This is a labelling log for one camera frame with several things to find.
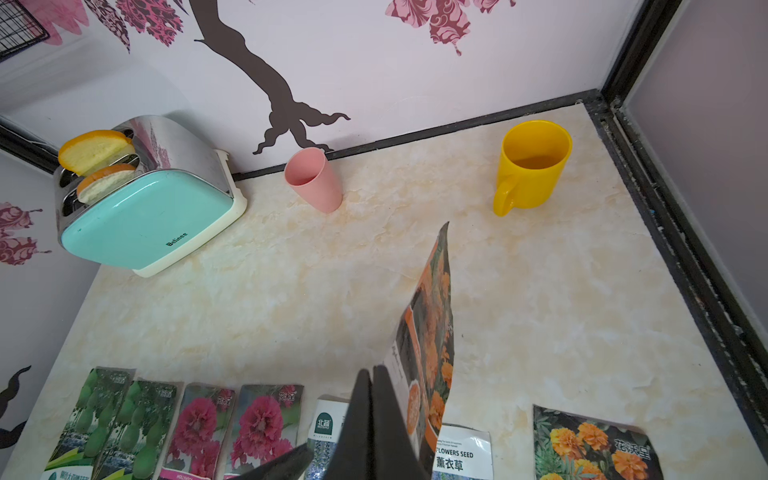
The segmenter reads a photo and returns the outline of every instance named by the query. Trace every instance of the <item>black metal trim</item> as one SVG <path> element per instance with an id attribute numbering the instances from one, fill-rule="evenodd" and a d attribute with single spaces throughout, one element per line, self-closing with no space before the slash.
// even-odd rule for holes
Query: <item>black metal trim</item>
<path id="1" fill-rule="evenodd" d="M 667 29 L 683 0 L 646 0 L 630 30 L 608 80 L 603 96 L 608 104 L 618 106 L 627 98 L 650 54 Z"/>
<path id="2" fill-rule="evenodd" d="M 551 100 L 540 101 L 535 104 L 524 105 L 522 107 L 511 108 L 509 110 L 499 111 L 494 114 L 482 115 L 481 117 L 470 118 L 468 120 L 457 121 L 452 124 L 441 125 L 439 127 L 427 128 L 426 130 L 415 131 L 410 134 L 398 135 L 397 137 L 385 138 L 384 140 L 374 141 L 369 144 L 359 145 L 357 147 L 344 148 L 342 150 L 331 151 L 327 154 L 328 160 L 349 157 L 352 155 L 363 154 L 369 151 L 380 150 L 382 148 L 394 147 L 396 145 L 407 144 L 412 141 L 424 140 L 425 138 L 437 137 L 439 135 L 452 134 L 455 131 L 465 130 L 466 128 L 479 127 L 481 125 L 494 124 L 499 121 L 511 120 L 512 118 L 524 117 L 525 115 L 539 114 L 542 111 L 554 110 L 555 108 L 567 107 L 580 103 L 588 103 L 600 97 L 597 89 L 580 91 L 575 94 L 565 95 L 563 97 L 552 98 Z M 247 178 L 261 177 L 262 175 L 275 174 L 285 170 L 286 165 L 280 164 L 274 167 L 263 168 L 244 172 L 242 174 L 233 174 L 232 178 L 237 182 Z"/>
<path id="3" fill-rule="evenodd" d="M 626 118 L 585 104 L 635 207 L 768 461 L 768 353 Z"/>
<path id="4" fill-rule="evenodd" d="M 0 118 L 0 149 L 50 174 L 58 167 L 58 151 L 40 138 Z"/>

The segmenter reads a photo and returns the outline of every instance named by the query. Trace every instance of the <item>belinee logo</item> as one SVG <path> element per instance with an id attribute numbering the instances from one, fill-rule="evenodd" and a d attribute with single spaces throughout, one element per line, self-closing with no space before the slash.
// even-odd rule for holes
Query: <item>belinee logo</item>
<path id="1" fill-rule="evenodd" d="M 184 238 L 186 236 L 187 236 L 186 233 L 182 233 L 179 237 L 176 237 L 173 240 L 171 240 L 170 242 L 166 243 L 166 245 L 168 245 L 169 247 L 172 247 L 174 245 L 174 243 L 176 243 L 177 241 L 181 240 L 182 238 Z"/>

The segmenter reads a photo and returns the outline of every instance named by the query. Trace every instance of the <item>seed packet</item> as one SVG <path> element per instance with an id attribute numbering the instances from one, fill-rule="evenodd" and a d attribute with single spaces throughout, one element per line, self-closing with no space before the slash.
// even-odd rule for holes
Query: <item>seed packet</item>
<path id="1" fill-rule="evenodd" d="M 41 480 L 91 478 L 133 375 L 130 370 L 91 370 Z"/>
<path id="2" fill-rule="evenodd" d="M 650 439 L 610 424 L 533 406 L 535 477 L 539 480 L 662 480 Z"/>
<path id="3" fill-rule="evenodd" d="M 432 480 L 493 480 L 491 434 L 443 424 Z"/>
<path id="4" fill-rule="evenodd" d="M 336 444 L 339 443 L 347 407 L 347 402 L 317 400 L 315 416 L 310 423 L 310 433 L 306 440 L 315 456 L 304 473 L 304 480 L 320 480 L 325 476 L 331 457 L 336 451 Z"/>
<path id="5" fill-rule="evenodd" d="M 293 450 L 303 390 L 301 385 L 243 385 L 224 456 L 225 480 Z"/>
<path id="6" fill-rule="evenodd" d="M 171 383 L 131 383 L 94 480 L 127 475 L 135 480 L 152 478 L 176 409 L 176 391 Z"/>
<path id="7" fill-rule="evenodd" d="M 165 455 L 163 480 L 211 480 L 232 416 L 235 391 L 199 383 L 187 385 L 174 434 Z"/>
<path id="8" fill-rule="evenodd" d="M 440 229 L 383 363 L 392 380 L 413 451 L 431 474 L 453 379 L 447 223 Z"/>

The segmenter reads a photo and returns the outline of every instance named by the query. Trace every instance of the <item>purple wall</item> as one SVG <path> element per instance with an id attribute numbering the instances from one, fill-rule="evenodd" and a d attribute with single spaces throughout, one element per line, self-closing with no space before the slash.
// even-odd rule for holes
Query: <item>purple wall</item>
<path id="1" fill-rule="evenodd" d="M 695 0 L 627 103 L 711 253 L 765 327 L 767 92 L 768 2 Z"/>

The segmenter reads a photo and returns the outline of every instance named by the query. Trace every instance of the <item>mug handle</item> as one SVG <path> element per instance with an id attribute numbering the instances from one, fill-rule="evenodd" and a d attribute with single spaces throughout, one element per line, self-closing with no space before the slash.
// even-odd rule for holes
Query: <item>mug handle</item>
<path id="1" fill-rule="evenodd" d="M 512 210 L 515 201 L 512 199 L 512 191 L 518 184 L 517 177 L 506 177 L 498 185 L 496 195 L 493 197 L 493 213 L 503 217 Z"/>

